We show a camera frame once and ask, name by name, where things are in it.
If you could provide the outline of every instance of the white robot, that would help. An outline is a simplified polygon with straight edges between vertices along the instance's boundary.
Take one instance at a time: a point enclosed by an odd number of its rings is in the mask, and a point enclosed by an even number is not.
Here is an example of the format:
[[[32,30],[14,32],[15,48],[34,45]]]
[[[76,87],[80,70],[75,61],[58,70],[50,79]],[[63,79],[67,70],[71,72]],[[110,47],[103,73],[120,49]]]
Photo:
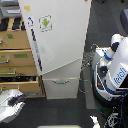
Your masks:
[[[112,105],[118,103],[128,90],[128,37],[115,34],[108,48],[96,48],[94,93],[100,100]]]
[[[3,91],[0,95],[0,123],[9,123],[20,113],[26,99],[18,89]]]

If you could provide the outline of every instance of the wooden drawer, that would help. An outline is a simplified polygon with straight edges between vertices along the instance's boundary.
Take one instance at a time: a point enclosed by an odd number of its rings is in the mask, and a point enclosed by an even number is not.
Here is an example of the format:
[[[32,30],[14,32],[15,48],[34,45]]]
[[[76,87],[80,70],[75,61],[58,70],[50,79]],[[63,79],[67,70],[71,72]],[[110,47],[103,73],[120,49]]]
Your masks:
[[[35,65],[32,52],[30,49],[0,51],[0,67],[1,66],[28,66],[28,65]]]
[[[16,77],[16,76],[36,76],[37,70],[35,66],[24,67],[0,67],[0,77]]]
[[[37,81],[28,82],[1,82],[0,88],[5,91],[9,89],[18,89],[22,93],[40,92],[40,87]]]
[[[26,31],[0,32],[0,49],[28,49],[30,48]]]

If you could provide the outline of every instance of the wooden cabinet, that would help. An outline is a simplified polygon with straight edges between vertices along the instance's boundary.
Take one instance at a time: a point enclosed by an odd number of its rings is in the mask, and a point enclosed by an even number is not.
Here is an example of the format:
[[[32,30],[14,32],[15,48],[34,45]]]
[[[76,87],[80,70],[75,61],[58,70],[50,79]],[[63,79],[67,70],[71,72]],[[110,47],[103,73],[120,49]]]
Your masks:
[[[25,30],[12,31],[10,18],[7,31],[0,32],[0,89],[19,89],[28,97],[45,97]]]

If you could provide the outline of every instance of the dark floor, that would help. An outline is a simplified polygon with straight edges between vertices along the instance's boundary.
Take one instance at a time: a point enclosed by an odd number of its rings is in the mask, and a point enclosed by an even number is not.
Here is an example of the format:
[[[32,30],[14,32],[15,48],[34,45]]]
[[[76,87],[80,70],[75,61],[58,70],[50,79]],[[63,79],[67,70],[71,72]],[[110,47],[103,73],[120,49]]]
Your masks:
[[[120,0],[106,0],[104,4],[92,0],[85,52],[90,52],[92,44],[110,46],[111,36],[115,33],[126,36],[120,23],[120,12],[125,8],[128,8],[127,0],[124,3]],[[84,74],[81,76],[86,79],[87,72],[82,73]],[[87,99],[88,97],[80,91],[77,99],[27,99],[21,113],[8,124],[8,128],[36,128],[44,125],[79,125],[83,128],[92,128],[91,115],[98,117],[103,128],[105,119],[99,110],[87,109]]]

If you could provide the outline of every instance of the white refrigerator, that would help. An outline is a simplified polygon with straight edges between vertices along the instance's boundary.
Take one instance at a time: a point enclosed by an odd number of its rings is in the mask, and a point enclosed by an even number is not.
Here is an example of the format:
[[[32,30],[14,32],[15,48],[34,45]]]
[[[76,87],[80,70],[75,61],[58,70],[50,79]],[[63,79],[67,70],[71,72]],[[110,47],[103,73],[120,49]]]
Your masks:
[[[19,6],[47,99],[76,98],[91,0],[19,0]]]

